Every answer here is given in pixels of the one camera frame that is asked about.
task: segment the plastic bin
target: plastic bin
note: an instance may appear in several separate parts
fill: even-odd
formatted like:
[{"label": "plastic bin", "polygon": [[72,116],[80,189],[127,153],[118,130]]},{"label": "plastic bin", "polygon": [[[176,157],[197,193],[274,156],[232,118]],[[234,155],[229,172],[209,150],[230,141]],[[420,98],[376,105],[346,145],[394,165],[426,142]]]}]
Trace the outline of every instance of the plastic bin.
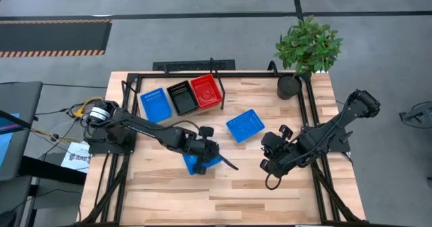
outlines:
[{"label": "plastic bin", "polygon": [[188,81],[184,81],[167,88],[168,95],[173,101],[174,108],[179,116],[187,114],[198,108],[198,101]]},{"label": "plastic bin", "polygon": [[237,143],[241,143],[264,129],[263,122],[253,109],[227,122],[227,127]]},{"label": "plastic bin", "polygon": [[200,108],[206,109],[222,101],[222,95],[212,74],[201,76],[190,81]]},{"label": "plastic bin", "polygon": [[[186,167],[188,168],[189,175],[191,175],[191,176],[195,175],[194,166],[195,166],[196,162],[198,161],[197,156],[183,155],[183,159],[184,159],[184,163],[186,164]],[[216,157],[216,158],[212,159],[209,163],[203,163],[202,166],[204,166],[206,168],[210,168],[211,166],[217,165],[221,161],[222,161],[221,157]]]},{"label": "plastic bin", "polygon": [[157,123],[172,116],[171,106],[162,88],[145,93],[140,99],[149,121]]}]

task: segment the orange and black striped mat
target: orange and black striped mat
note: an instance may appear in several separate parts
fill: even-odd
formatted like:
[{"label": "orange and black striped mat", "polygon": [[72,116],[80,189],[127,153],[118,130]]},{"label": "orange and black striped mat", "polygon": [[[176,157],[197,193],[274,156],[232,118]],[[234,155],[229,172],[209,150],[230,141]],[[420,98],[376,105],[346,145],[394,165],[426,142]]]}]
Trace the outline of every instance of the orange and black striped mat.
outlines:
[{"label": "orange and black striped mat", "polygon": [[112,20],[0,21],[0,57],[103,55]]}]

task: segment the wooden table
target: wooden table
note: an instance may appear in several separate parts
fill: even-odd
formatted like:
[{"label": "wooden table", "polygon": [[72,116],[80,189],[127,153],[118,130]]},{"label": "wooden table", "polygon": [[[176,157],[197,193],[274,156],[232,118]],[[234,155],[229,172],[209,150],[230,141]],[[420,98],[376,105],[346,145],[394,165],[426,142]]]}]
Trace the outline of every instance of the wooden table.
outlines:
[{"label": "wooden table", "polygon": [[[127,74],[111,73],[106,100],[122,104],[121,81],[126,80]],[[145,78],[141,91],[151,91],[184,80]],[[181,155],[164,149],[150,137],[140,135],[130,158],[120,224],[319,223],[309,167],[294,168],[283,177],[280,187],[274,191],[265,188],[267,174],[259,167],[264,158],[260,150],[264,133],[277,133],[281,124],[288,125],[295,134],[299,133],[302,118],[298,98],[293,97],[288,101],[279,99],[276,95],[276,78],[222,78],[222,81],[226,91],[225,109],[208,111],[189,120],[199,126],[214,127],[213,140],[219,143],[221,154],[240,170],[235,171],[220,163],[208,169],[204,176],[190,176]],[[312,85],[319,119],[326,122],[338,113],[329,75],[314,75]],[[307,97],[305,101],[309,122],[312,122]],[[238,144],[225,123],[250,108],[262,119],[265,129]],[[329,153],[328,158],[335,190],[354,214],[365,218],[351,163],[341,153]],[[91,159],[80,205],[83,217],[93,208],[104,159],[104,155],[96,155]],[[100,196],[105,192],[110,160],[111,156],[103,176]],[[331,219],[329,199],[324,190],[323,194],[327,218]],[[116,193],[111,200],[108,220],[113,219],[115,199]]]}]

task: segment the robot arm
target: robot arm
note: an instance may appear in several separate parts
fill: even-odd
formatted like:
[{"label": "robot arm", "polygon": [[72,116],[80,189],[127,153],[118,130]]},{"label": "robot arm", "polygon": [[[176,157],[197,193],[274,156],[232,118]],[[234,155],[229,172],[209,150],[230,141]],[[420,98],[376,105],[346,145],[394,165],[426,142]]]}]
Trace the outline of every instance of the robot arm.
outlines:
[{"label": "robot arm", "polygon": [[[170,151],[197,156],[200,163],[208,163],[216,157],[222,157],[219,154],[219,145],[207,138],[213,135],[213,128],[197,127],[202,136],[202,138],[197,139],[197,134],[191,130],[174,125],[161,126],[154,124],[119,108],[114,101],[96,103],[87,118],[87,123],[95,130],[104,130],[106,132],[102,138],[93,136],[89,138],[90,145],[92,143],[109,143],[122,147],[124,143],[127,143],[126,138],[129,131],[133,130],[158,140],[161,145]],[[223,157],[222,159],[237,170],[227,159]],[[197,167],[196,173],[204,174],[205,168]]]},{"label": "robot arm", "polygon": [[267,132],[261,144],[264,156],[260,168],[269,176],[276,178],[288,174],[290,170],[298,166],[306,167],[320,155],[329,150],[332,143],[344,143],[351,132],[341,134],[342,129],[356,118],[372,118],[379,112],[379,102],[367,91],[354,91],[347,99],[343,110],[327,123],[318,128],[303,128],[300,135],[290,142],[293,132],[287,126],[279,129],[283,136],[277,136]]}]

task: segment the black plastic bin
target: black plastic bin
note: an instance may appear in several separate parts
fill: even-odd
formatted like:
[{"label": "black plastic bin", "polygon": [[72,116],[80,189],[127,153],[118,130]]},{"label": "black plastic bin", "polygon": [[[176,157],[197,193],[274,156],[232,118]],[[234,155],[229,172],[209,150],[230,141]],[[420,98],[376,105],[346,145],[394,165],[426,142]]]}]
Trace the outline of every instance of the black plastic bin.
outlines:
[{"label": "black plastic bin", "polygon": [[168,87],[167,91],[179,116],[198,109],[198,101],[188,81]]}]

